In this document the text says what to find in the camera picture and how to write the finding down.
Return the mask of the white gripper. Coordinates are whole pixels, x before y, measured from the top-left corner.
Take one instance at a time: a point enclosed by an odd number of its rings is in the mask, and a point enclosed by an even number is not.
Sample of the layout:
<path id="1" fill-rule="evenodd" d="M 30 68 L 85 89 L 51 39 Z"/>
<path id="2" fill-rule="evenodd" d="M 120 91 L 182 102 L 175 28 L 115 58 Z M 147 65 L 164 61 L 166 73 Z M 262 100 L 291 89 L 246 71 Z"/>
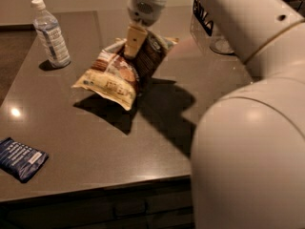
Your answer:
<path id="1" fill-rule="evenodd" d="M 159 19 L 166 2 L 167 0 L 128 0 L 127 9 L 133 22 L 149 27 Z M 147 36 L 146 29 L 135 24 L 129 25 L 124 55 L 129 59 L 134 59 Z"/>

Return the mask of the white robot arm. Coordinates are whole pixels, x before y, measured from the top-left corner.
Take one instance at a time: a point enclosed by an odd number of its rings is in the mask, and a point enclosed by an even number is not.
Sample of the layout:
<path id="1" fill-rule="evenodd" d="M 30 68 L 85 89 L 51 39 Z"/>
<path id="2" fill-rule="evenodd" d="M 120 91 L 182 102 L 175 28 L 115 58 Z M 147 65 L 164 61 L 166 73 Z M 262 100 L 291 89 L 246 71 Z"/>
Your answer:
<path id="1" fill-rule="evenodd" d="M 282 0 L 198 0 L 255 77 L 193 137 L 196 229 L 305 229 L 304 35 Z"/>

